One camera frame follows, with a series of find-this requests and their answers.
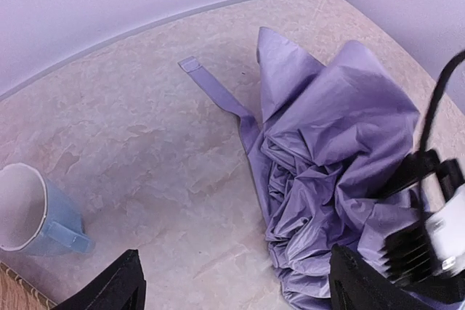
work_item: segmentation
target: beige countertop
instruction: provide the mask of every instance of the beige countertop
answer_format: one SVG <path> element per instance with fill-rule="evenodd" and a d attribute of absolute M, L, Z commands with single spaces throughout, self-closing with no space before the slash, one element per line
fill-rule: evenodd
<path fill-rule="evenodd" d="M 434 81 L 344 0 L 253 0 L 147 30 L 0 102 L 0 166 L 29 163 L 48 176 L 97 242 L 88 256 L 2 261 L 60 302 L 137 248 L 146 309 L 287 309 L 237 121 L 177 65 L 195 55 L 259 119 L 260 26 L 323 63 L 361 41 L 426 107 Z M 465 158 L 465 116 L 448 97 L 432 143 L 444 158 Z"/>

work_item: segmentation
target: black cable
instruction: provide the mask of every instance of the black cable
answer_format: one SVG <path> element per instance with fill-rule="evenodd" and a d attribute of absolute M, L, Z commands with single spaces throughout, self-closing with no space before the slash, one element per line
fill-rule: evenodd
<path fill-rule="evenodd" d="M 442 69 L 439 78 L 437 79 L 436 86 L 434 87 L 431 99 L 429 101 L 428 110 L 424 119 L 423 131 L 421 132 L 420 145 L 418 148 L 418 166 L 421 166 L 424 162 L 426 146 L 428 144 L 429 134 L 431 133 L 431 127 L 433 124 L 434 116 L 436 114 L 437 107 L 439 106 L 440 100 L 444 94 L 445 87 L 449 81 L 453 71 L 465 61 L 465 50 L 456 54 Z M 420 222 L 423 227 L 426 223 L 426 213 L 424 212 L 424 200 L 422 194 L 422 175 L 421 171 L 418 172 L 418 200 L 420 203 Z"/>

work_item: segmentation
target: light blue cup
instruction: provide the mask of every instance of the light blue cup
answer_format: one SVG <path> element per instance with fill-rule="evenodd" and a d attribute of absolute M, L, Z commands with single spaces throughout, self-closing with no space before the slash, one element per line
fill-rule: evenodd
<path fill-rule="evenodd" d="M 0 171 L 0 248 L 32 256 L 90 253 L 73 202 L 35 168 L 23 163 Z"/>

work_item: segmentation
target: crumpled fabric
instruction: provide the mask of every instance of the crumpled fabric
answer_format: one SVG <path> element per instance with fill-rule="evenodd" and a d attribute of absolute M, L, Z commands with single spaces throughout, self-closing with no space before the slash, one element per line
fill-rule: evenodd
<path fill-rule="evenodd" d="M 358 250 L 381 271 L 384 238 L 416 220 L 407 190 L 382 202 L 367 197 L 411 151 L 419 112 L 356 41 L 347 42 L 325 67 L 261 28 L 257 59 L 262 130 L 229 92 L 206 78 L 209 73 L 195 59 L 180 65 L 221 108 L 240 118 L 284 298 L 295 309 L 330 309 L 332 246 Z"/>

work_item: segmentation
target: purple garment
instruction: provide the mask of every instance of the purple garment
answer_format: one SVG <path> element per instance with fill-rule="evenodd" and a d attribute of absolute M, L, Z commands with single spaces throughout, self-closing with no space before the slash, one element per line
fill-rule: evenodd
<path fill-rule="evenodd" d="M 329 309 L 331 247 L 357 249 L 379 269 L 379 248 L 415 218 L 410 195 L 368 199 L 411 151 L 418 111 L 361 43 L 328 67 L 261 28 L 257 49 L 263 129 L 195 58 L 179 64 L 224 110 L 240 118 L 267 224 L 265 239 L 285 299 Z"/>

